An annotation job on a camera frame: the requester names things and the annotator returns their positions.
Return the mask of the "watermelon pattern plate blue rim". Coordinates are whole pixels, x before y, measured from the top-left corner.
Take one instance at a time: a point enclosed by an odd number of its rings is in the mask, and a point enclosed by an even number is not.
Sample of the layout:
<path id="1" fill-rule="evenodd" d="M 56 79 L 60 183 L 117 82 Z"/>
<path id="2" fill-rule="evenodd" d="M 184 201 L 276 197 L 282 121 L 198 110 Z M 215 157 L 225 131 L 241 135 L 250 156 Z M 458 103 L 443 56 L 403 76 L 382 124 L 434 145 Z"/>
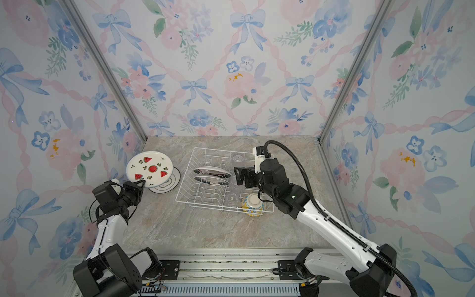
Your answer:
<path id="1" fill-rule="evenodd" d="M 161 152 L 147 151 L 134 156 L 126 165 L 126 176 L 132 182 L 145 181 L 146 188 L 161 186 L 171 178 L 173 162 Z"/>

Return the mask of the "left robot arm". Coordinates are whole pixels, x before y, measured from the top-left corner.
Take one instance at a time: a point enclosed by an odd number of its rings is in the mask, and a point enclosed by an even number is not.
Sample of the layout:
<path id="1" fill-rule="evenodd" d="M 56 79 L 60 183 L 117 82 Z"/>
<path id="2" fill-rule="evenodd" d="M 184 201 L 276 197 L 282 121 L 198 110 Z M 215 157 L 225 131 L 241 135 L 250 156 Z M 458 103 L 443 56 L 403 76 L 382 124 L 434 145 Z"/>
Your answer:
<path id="1" fill-rule="evenodd" d="M 130 297 L 138 294 L 144 280 L 158 281 L 163 264 L 150 248 L 128 256 L 122 248 L 123 236 L 132 214 L 142 199 L 145 181 L 119 184 L 113 179 L 92 190 L 99 203 L 96 210 L 98 235 L 94 247 L 73 277 L 84 297 Z"/>

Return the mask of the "white plate green rim characters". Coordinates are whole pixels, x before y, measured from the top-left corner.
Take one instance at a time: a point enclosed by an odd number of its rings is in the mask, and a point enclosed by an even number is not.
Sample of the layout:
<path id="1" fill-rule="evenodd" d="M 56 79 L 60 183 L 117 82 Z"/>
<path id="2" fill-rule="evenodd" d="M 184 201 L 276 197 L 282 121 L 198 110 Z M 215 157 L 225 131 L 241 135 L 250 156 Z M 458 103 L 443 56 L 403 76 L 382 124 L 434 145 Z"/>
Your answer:
<path id="1" fill-rule="evenodd" d="M 174 167 L 171 177 L 166 182 L 164 182 L 160 186 L 149 188 L 149 190 L 156 194 L 168 193 L 178 186 L 180 180 L 181 172 L 177 167 Z"/>

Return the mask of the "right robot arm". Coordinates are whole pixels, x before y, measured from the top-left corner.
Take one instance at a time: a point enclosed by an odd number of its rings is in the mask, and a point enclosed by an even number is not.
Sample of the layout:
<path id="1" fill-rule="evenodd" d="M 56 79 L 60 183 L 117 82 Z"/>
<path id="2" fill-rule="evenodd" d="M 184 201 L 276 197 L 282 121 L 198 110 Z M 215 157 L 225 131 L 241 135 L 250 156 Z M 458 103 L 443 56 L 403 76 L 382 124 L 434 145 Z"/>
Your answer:
<path id="1" fill-rule="evenodd" d="M 397 258 L 393 248 L 365 240 L 320 204 L 314 204 L 308 190 L 290 183 L 276 159 L 264 160 L 259 169 L 236 167 L 234 172 L 237 185 L 257 188 L 271 198 L 278 210 L 316 231 L 340 252 L 336 257 L 304 248 L 294 266 L 306 285 L 323 277 L 349 285 L 359 297 L 387 296 L 395 275 L 389 267 Z"/>

